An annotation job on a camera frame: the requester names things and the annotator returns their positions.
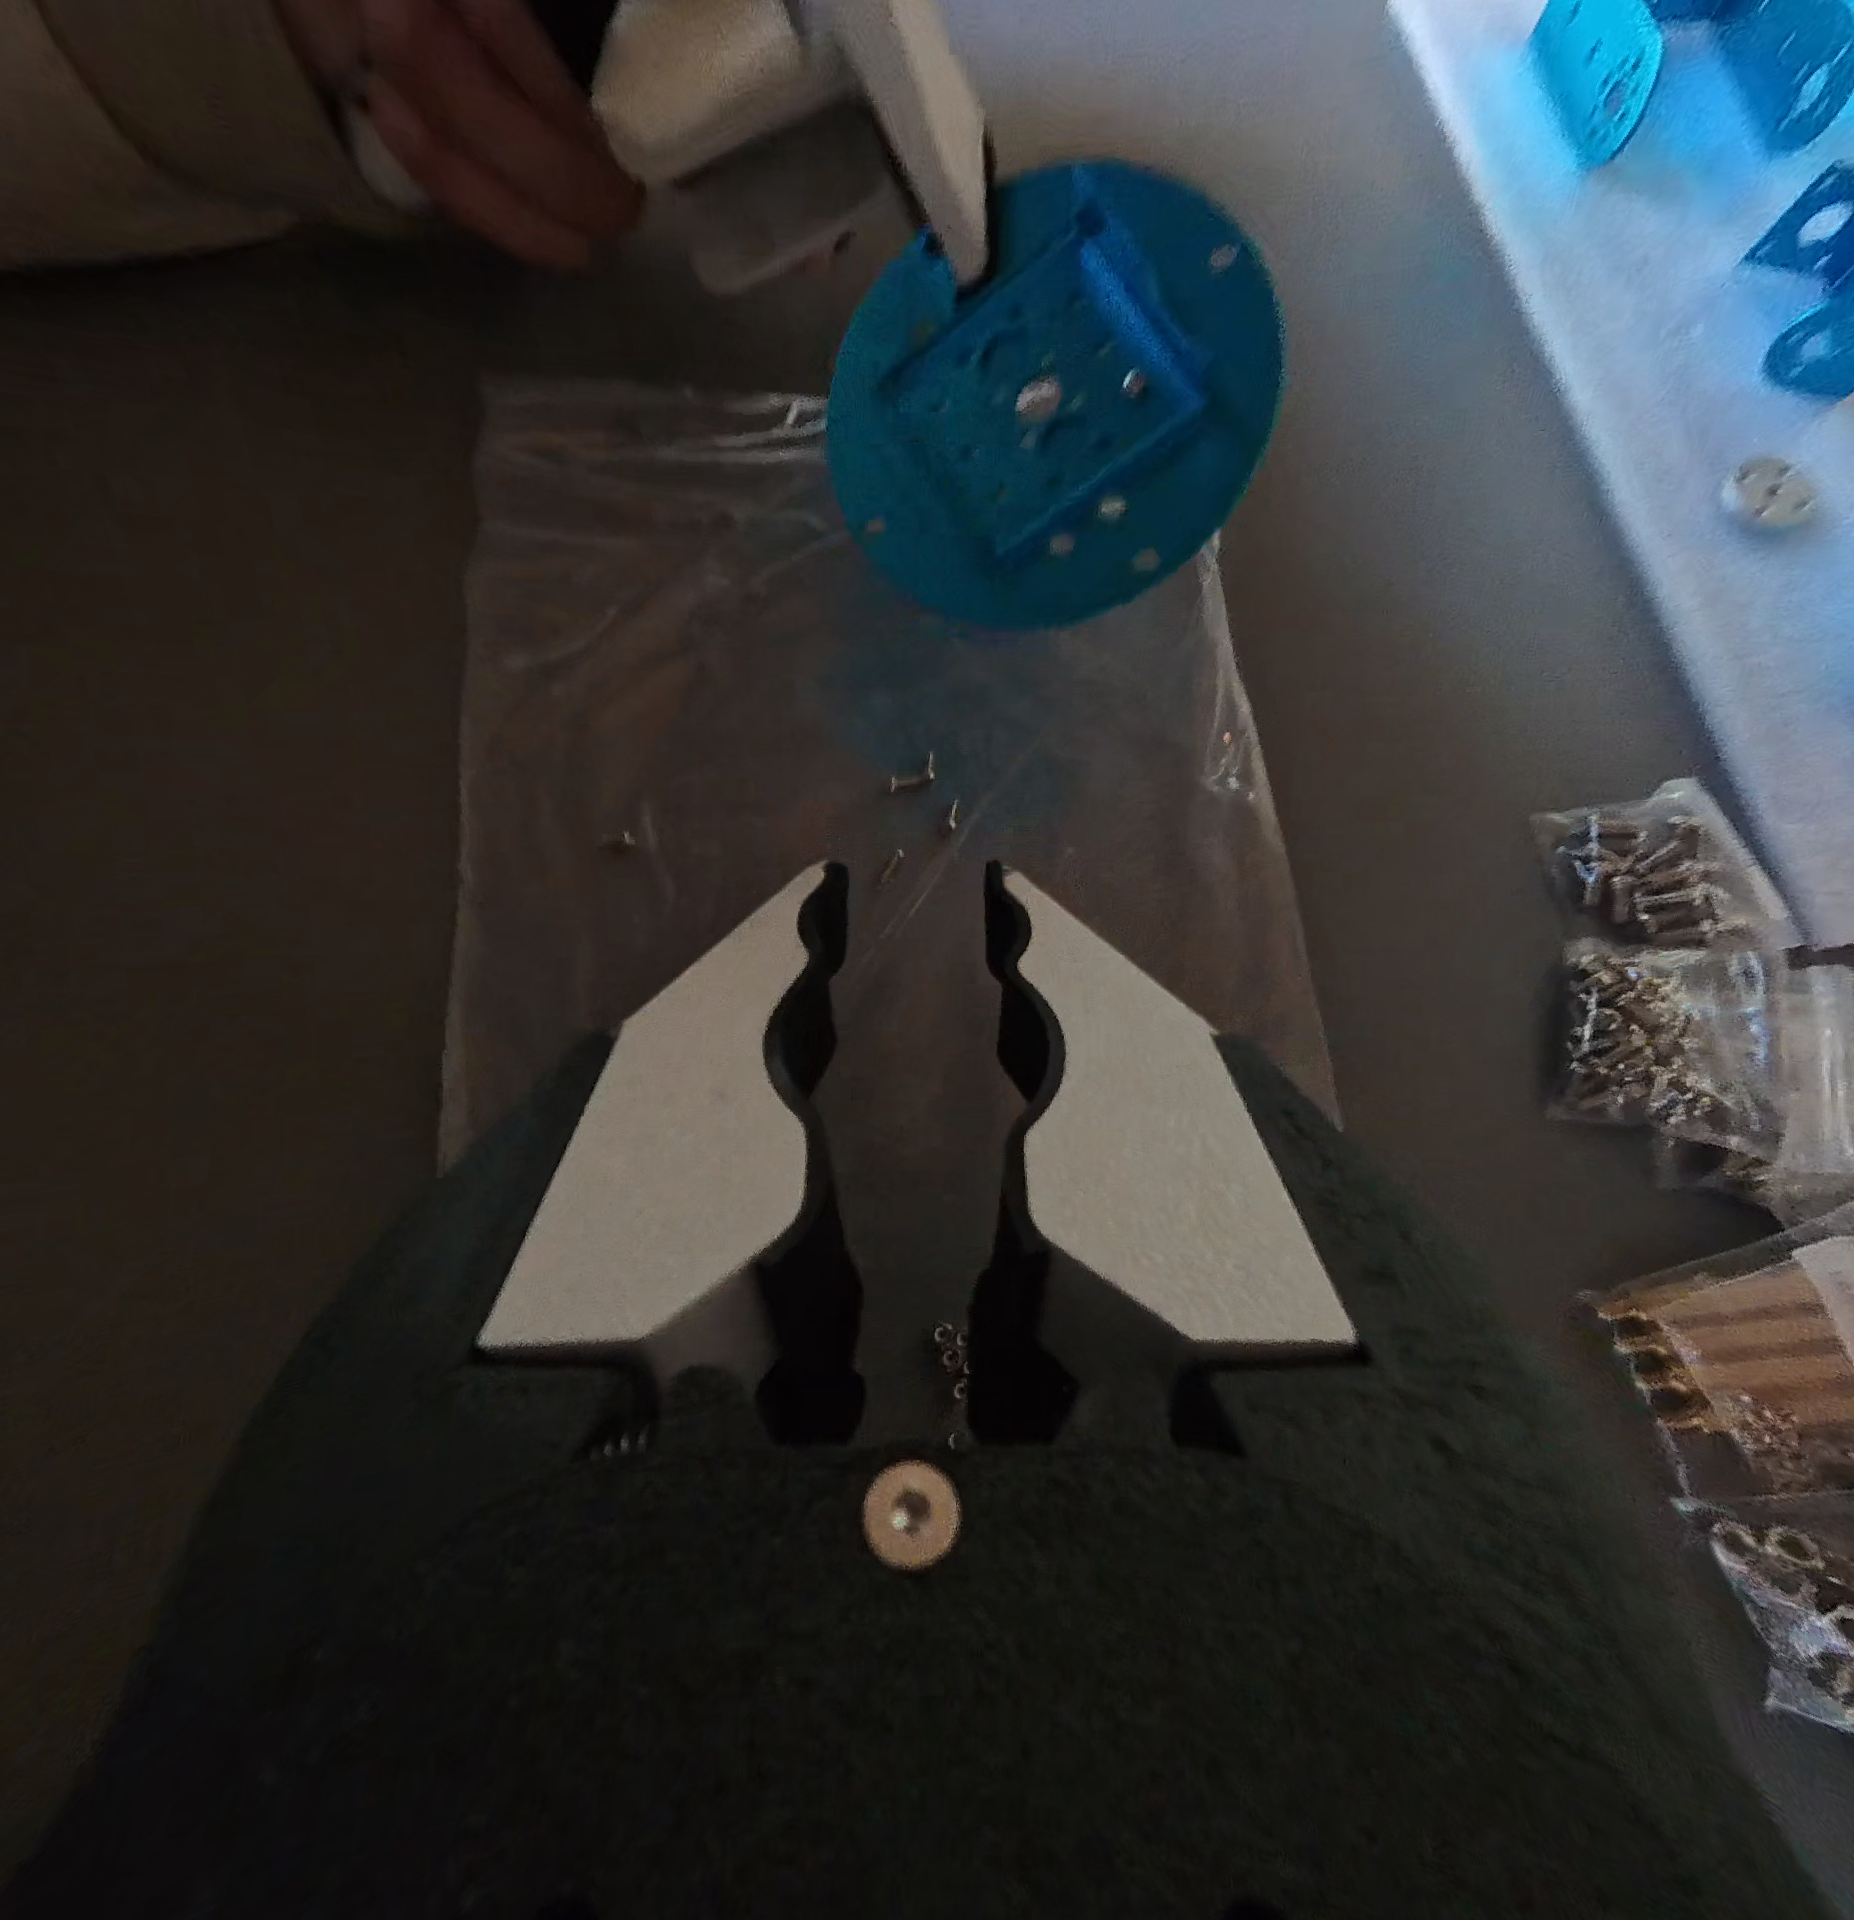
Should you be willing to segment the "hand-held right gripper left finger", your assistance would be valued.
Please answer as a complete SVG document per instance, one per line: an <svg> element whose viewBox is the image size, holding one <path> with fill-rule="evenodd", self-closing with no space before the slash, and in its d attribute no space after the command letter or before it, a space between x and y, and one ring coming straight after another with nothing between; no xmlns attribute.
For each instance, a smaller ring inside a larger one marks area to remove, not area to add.
<svg viewBox="0 0 1854 1920"><path fill-rule="evenodd" d="M811 1086L785 1020L843 957L848 874L811 862L614 1033L484 1353L771 1353L763 1259L818 1201Z"/></svg>

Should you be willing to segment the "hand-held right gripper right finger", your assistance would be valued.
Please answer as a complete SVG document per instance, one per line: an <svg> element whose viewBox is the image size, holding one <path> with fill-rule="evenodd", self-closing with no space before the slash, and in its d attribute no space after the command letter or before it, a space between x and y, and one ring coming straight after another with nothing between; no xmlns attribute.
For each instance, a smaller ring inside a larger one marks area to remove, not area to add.
<svg viewBox="0 0 1854 1920"><path fill-rule="evenodd" d="M1021 1096L1006 1323L1043 1353L1360 1351L1212 1024L999 862L985 944Z"/></svg>

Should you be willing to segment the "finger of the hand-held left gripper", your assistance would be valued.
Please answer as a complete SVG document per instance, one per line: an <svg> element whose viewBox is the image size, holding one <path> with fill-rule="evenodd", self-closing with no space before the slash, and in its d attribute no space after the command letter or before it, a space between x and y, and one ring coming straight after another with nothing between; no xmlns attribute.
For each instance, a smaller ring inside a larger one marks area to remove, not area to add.
<svg viewBox="0 0 1854 1920"><path fill-rule="evenodd" d="M826 263L869 224L925 227L884 147L745 147L670 187L681 249L712 295Z"/></svg>
<svg viewBox="0 0 1854 1920"><path fill-rule="evenodd" d="M991 276L991 135L937 1L800 4L871 112L891 171L958 289Z"/></svg>

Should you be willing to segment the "blue perforated mounting bracket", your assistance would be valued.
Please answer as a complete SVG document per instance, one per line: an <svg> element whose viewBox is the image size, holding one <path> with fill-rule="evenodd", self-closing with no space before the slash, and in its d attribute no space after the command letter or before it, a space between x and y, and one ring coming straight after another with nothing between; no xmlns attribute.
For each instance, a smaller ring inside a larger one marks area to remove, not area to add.
<svg viewBox="0 0 1854 1920"><path fill-rule="evenodd" d="M881 389L982 563L1039 558L1204 423L1219 378L1177 247L1212 212L1182 180L1115 164L1001 187L991 278Z"/></svg>

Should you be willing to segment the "blue round metal plate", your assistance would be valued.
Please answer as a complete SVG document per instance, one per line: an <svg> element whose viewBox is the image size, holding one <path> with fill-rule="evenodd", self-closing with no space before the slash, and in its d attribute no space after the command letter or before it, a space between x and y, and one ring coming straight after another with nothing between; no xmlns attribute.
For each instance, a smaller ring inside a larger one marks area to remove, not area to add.
<svg viewBox="0 0 1854 1920"><path fill-rule="evenodd" d="M1080 164L1131 165L1096 159L1042 170ZM1001 187L1032 171L995 185L991 247ZM1219 391L1204 423L1169 454L1146 462L1131 487L1100 495L1045 553L1006 572L982 563L978 543L953 528L949 495L929 479L881 400L884 375L940 335L956 300L986 281L958 289L925 233L873 281L833 358L826 454L848 529L895 590L979 629L1075 627L1177 572L1233 515L1275 431L1287 342L1262 254L1232 214L1198 191L1214 204L1209 232L1179 242L1177 278L1203 347L1214 351Z"/></svg>

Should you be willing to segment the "person's left hand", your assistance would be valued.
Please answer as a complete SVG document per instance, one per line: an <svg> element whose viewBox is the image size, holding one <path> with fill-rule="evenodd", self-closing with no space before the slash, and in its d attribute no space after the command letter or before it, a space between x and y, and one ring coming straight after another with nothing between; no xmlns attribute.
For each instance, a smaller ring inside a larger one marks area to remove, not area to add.
<svg viewBox="0 0 1854 1920"><path fill-rule="evenodd" d="M638 227L644 190L612 154L592 73L612 4L364 1L367 126L425 204L538 270L577 273Z"/></svg>

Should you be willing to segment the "clear plastic bag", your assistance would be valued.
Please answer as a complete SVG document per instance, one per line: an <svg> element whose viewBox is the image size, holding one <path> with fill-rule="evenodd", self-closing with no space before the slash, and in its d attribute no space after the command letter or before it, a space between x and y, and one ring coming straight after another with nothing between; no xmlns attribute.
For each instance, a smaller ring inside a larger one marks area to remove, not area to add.
<svg viewBox="0 0 1854 1920"><path fill-rule="evenodd" d="M823 1096L857 1190L1006 1127L991 862L1340 1117L1220 544L1083 627L978 629L886 583L823 453L803 395L487 389L438 1162L816 862L848 872Z"/></svg>

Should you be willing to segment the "pile of small hardware bags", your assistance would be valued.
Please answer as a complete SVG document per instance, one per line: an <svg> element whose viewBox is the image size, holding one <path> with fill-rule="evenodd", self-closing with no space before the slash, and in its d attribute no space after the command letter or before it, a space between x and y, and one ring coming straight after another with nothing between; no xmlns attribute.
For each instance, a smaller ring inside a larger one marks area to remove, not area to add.
<svg viewBox="0 0 1854 1920"><path fill-rule="evenodd" d="M1563 915L1550 1111L1648 1138L1768 1236L1587 1300L1675 1505L1766 1653L1766 1706L1854 1736L1854 968L1805 965L1694 779L1542 809Z"/></svg>

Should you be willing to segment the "white foam sheet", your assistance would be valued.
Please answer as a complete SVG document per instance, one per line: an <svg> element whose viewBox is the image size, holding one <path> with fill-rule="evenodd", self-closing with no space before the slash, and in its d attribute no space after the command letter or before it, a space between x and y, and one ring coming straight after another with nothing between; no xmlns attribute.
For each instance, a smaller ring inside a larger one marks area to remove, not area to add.
<svg viewBox="0 0 1854 1920"><path fill-rule="evenodd" d="M1391 4L1526 327L1659 611L1715 751L1812 944L1854 944L1854 395L1768 384L1816 297L1745 252L1830 164L1854 96L1803 151L1754 133L1712 38L1661 25L1659 82L1609 165L1576 160L1529 58L1542 4ZM1770 453L1822 521L1735 528L1716 487Z"/></svg>

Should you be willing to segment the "silver round flange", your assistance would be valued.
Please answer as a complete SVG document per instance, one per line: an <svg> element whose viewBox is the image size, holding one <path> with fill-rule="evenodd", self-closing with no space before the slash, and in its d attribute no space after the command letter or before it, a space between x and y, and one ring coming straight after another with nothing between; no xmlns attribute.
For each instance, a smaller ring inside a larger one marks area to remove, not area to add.
<svg viewBox="0 0 1854 1920"><path fill-rule="evenodd" d="M1778 454L1738 462L1716 487L1721 515L1762 538L1786 538L1822 521L1822 490L1812 471Z"/></svg>

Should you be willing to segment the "blue round-end metal bracket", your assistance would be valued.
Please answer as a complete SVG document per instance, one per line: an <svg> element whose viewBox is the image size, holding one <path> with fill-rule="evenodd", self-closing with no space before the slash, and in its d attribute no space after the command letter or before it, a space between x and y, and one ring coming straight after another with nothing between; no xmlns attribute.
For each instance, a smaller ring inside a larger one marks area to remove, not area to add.
<svg viewBox="0 0 1854 1920"><path fill-rule="evenodd" d="M1547 1L1529 58L1581 167L1630 144L1659 82L1664 35L1646 1Z"/></svg>

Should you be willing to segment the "blue long metal bracket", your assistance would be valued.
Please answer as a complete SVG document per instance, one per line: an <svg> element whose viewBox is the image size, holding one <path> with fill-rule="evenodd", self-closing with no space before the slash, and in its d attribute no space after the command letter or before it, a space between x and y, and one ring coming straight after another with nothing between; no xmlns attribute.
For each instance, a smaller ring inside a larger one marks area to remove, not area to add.
<svg viewBox="0 0 1854 1920"><path fill-rule="evenodd" d="M1762 146L1820 139L1854 96L1851 1L1648 1L1654 21L1701 26Z"/></svg>

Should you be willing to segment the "blue metal U bracket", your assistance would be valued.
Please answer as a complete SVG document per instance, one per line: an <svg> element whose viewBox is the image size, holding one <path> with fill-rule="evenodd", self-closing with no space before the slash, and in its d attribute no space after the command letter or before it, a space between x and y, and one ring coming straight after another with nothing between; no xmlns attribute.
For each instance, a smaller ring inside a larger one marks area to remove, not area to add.
<svg viewBox="0 0 1854 1920"><path fill-rule="evenodd" d="M1814 401L1854 395L1854 164L1827 165L1743 256L1812 285L1816 297L1762 358L1768 384Z"/></svg>

